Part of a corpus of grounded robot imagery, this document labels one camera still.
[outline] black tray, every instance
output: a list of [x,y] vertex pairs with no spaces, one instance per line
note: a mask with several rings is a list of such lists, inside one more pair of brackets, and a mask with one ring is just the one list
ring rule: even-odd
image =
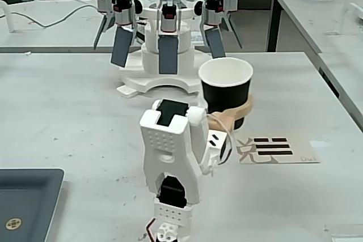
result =
[[45,241],[64,171],[0,169],[0,241]]

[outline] cable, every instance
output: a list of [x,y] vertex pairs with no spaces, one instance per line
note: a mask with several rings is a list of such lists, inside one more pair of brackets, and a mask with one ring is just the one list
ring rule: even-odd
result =
[[12,14],[16,14],[16,15],[20,15],[20,16],[22,16],[22,17],[25,17],[25,18],[29,19],[31,22],[33,22],[33,23],[37,24],[38,26],[40,26],[40,27],[42,27],[42,28],[50,28],[50,27],[52,27],[52,26],[55,26],[55,25],[57,25],[57,24],[60,24],[60,23],[64,22],[65,20],[67,20],[68,18],[70,18],[73,14],[75,14],[77,11],[79,11],[79,10],[81,10],[81,9],[83,9],[83,8],[87,8],[87,7],[95,8],[95,7],[94,7],[94,6],[92,6],[92,5],[85,5],[85,6],[78,7],[77,9],[75,9],[75,10],[71,11],[71,12],[70,12],[68,15],[66,15],[63,19],[61,19],[61,20],[59,20],[59,21],[56,21],[56,22],[54,22],[54,23],[52,23],[52,24],[49,24],[49,25],[43,25],[42,23],[39,23],[37,20],[35,20],[35,19],[31,18],[30,16],[28,16],[28,15],[26,15],[26,14],[21,14],[21,13],[16,12],[16,11],[13,11],[13,12],[12,12]]
[[153,235],[152,235],[152,234],[151,234],[151,232],[150,232],[150,228],[151,228],[151,226],[154,224],[155,220],[156,220],[156,218],[153,218],[153,219],[149,222],[149,224],[146,226],[146,233],[147,233],[147,235],[149,236],[149,239],[150,239],[150,241],[151,241],[151,242],[155,242],[155,239],[153,238]]
[[229,152],[227,154],[227,158],[223,162],[219,163],[218,165],[225,164],[228,161],[229,157],[231,156],[232,151],[233,150],[237,150],[237,147],[235,145],[235,139],[234,139],[233,135],[230,133],[230,131],[227,128],[227,126],[218,117],[216,117],[216,116],[214,116],[212,114],[207,114],[206,116],[207,117],[210,117],[211,119],[213,119],[215,121],[217,121],[220,124],[220,126],[223,128],[223,130],[225,130],[225,132],[228,135],[228,138],[229,138],[229,141],[230,141],[230,145],[231,145],[231,149],[229,150]]

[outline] sticker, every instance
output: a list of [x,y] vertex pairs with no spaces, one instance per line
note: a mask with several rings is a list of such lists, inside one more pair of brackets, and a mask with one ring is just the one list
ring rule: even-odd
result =
[[21,225],[22,220],[20,218],[12,218],[5,223],[5,228],[9,231],[13,231],[19,229]]
[[291,134],[235,134],[240,164],[319,163],[309,140]]

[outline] robotic hand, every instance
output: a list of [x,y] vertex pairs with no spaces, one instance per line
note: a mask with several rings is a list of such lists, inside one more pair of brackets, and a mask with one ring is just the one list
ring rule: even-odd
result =
[[145,145],[143,171],[155,194],[154,219],[162,224],[158,242],[185,242],[191,235],[194,205],[200,201],[199,179],[213,173],[227,133],[209,130],[205,109],[158,100],[140,121]]

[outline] white table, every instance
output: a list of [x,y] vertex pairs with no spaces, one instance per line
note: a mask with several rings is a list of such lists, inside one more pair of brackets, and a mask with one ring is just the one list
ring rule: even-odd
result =
[[[96,0],[86,0],[96,6]],[[74,0],[38,1],[10,5],[11,11],[51,24],[82,6]],[[43,29],[28,19],[13,15],[15,33],[9,33],[5,19],[0,19],[0,52],[94,52],[93,43],[102,15],[88,7],[79,10],[63,23]],[[96,52],[111,52],[116,27],[103,33]]]
[[363,130],[363,65],[362,55],[322,53],[322,71],[331,82],[339,100]]
[[[328,242],[361,223],[362,133],[309,59],[231,56],[255,68],[243,131],[300,131],[322,163],[240,165],[233,154],[203,178],[190,241]],[[138,122],[156,98],[196,96],[159,88],[128,100],[119,84],[109,54],[0,54],[0,167],[65,170],[54,242],[137,241],[152,217]]]
[[275,52],[281,10],[285,10],[316,54],[363,52],[363,31],[350,16],[342,35],[337,30],[341,11],[347,3],[363,7],[363,0],[272,0],[267,51]]

